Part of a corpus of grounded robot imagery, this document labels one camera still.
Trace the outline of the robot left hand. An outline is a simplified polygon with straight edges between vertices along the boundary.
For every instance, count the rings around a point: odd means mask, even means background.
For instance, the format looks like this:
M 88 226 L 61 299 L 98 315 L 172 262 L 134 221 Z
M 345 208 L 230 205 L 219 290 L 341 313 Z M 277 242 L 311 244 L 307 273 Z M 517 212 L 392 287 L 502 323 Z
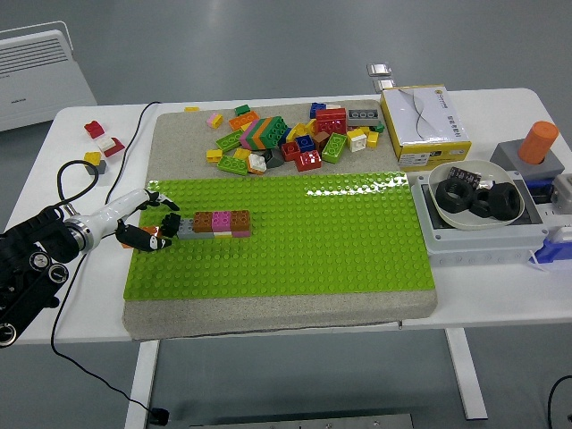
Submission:
M 80 215 L 81 222 L 87 227 L 86 250 L 95 248 L 101 239 L 115 233 L 119 221 L 125 221 L 136 211 L 147 206 L 164 204 L 173 211 L 180 208 L 166 195 L 147 189 L 136 189 L 111 203 L 103 206 L 93 214 Z

